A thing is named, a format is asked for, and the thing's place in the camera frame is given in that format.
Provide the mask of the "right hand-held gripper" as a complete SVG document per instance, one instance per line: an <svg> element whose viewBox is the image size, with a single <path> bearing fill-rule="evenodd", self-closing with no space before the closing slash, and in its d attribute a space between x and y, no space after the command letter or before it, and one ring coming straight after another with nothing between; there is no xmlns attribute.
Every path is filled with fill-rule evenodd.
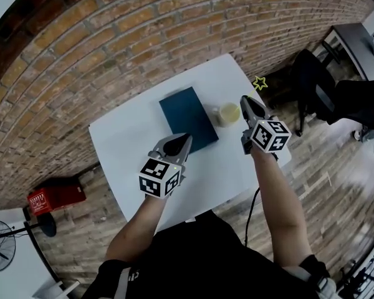
<svg viewBox="0 0 374 299"><path fill-rule="evenodd" d="M275 120L261 102L248 95L241 97L240 107L247 123L241 137L244 153L249 154L253 146L265 153L282 151L292 136L286 124Z"/></svg>

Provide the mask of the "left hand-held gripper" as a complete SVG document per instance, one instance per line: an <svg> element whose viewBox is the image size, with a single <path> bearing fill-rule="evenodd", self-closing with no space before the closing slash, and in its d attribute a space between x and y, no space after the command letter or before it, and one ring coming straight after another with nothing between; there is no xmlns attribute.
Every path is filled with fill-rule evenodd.
<svg viewBox="0 0 374 299"><path fill-rule="evenodd" d="M157 142L139 172L140 191L158 199L167 198L185 178L192 143L189 133L170 135Z"/></svg>

